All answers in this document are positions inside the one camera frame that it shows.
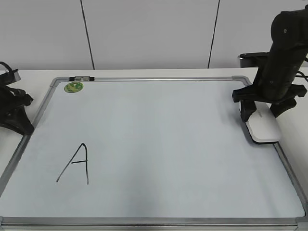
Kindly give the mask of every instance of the aluminum whiteboard frame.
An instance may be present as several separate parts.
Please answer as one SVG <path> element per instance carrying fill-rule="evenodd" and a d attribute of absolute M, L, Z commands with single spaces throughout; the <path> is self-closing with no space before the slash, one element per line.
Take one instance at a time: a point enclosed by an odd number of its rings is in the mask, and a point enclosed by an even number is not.
<path fill-rule="evenodd" d="M 76 81 L 88 81 L 89 77 L 76 77 Z M 95 78 L 94 81 L 241 81 L 244 85 L 250 85 L 245 76 L 232 77 L 195 77 L 195 78 Z M 69 77 L 55 78 L 38 108 L 34 118 L 34 128 L 59 83 L 69 82 Z M 12 155 L 5 171 L 0 178 L 0 196 L 15 170 L 31 135 L 24 135 Z M 292 167 L 284 154 L 279 143 L 274 144 L 279 158 L 289 175 L 289 178 L 298 194 L 306 213 L 300 218 L 23 218 L 23 217 L 0 217 L 1 229 L 211 229 L 211 230 L 295 230 L 298 228 L 307 229 L 308 224 L 308 201 L 299 184 L 299 181 L 292 170 Z"/>

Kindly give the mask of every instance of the green round sticker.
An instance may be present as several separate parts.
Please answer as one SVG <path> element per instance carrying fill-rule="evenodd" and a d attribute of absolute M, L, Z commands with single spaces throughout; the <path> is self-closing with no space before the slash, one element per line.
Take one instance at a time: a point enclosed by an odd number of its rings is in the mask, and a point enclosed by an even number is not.
<path fill-rule="evenodd" d="M 67 93 L 75 93 L 83 89 L 83 84 L 80 82 L 72 82 L 64 87 Z"/>

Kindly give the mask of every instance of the whiteboard surface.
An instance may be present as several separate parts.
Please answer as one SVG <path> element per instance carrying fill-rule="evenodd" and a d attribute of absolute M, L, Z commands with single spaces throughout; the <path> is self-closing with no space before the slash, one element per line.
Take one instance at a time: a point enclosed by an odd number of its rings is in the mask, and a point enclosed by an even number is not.
<path fill-rule="evenodd" d="M 242 130 L 240 81 L 60 83 L 0 198 L 4 217 L 289 218 L 272 145 Z M 70 164 L 81 143 L 85 163 Z M 82 148 L 74 161 L 84 160 Z"/>

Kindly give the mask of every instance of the robotic arm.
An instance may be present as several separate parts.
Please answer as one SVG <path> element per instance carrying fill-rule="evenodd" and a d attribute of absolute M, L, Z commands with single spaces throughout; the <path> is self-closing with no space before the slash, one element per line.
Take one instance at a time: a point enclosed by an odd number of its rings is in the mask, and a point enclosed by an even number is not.
<path fill-rule="evenodd" d="M 296 106 L 295 96 L 304 97 L 304 85 L 292 84 L 308 54 L 308 5 L 304 10 L 283 11 L 271 26 L 272 47 L 267 61 L 259 66 L 252 85 L 234 90 L 241 103 L 241 119 L 247 122 L 256 111 L 255 101 L 271 103 L 275 117 Z"/>
<path fill-rule="evenodd" d="M 18 69 L 12 70 L 4 62 L 0 65 L 7 69 L 0 75 L 0 127 L 30 135 L 34 128 L 26 115 L 25 106 L 29 106 L 33 99 L 24 90 L 7 86 L 20 80 Z"/>

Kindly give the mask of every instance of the black marker writing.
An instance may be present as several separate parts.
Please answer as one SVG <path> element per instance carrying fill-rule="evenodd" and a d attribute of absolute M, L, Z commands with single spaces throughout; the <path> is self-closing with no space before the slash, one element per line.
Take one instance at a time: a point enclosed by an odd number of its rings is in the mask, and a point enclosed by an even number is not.
<path fill-rule="evenodd" d="M 81 148 L 81 146 L 84 146 L 85 148 L 85 151 L 86 151 L 86 160 L 80 160 L 80 161 L 72 161 L 74 159 L 74 157 L 76 156 L 76 154 L 78 153 L 79 149 Z M 67 169 L 67 167 L 69 166 L 69 164 L 76 164 L 76 163 L 83 163 L 85 162 L 86 163 L 86 176 L 87 176 L 87 184 L 89 184 L 89 176 L 88 176 L 88 149 L 87 149 L 87 146 L 82 143 L 77 151 L 74 153 L 73 157 L 69 160 L 69 162 L 67 163 L 67 165 L 65 166 L 65 168 L 62 170 L 62 172 L 60 173 L 59 177 L 57 178 L 57 181 L 59 181 L 60 177 L 62 176 L 62 174 L 64 173 L 64 171 Z"/>

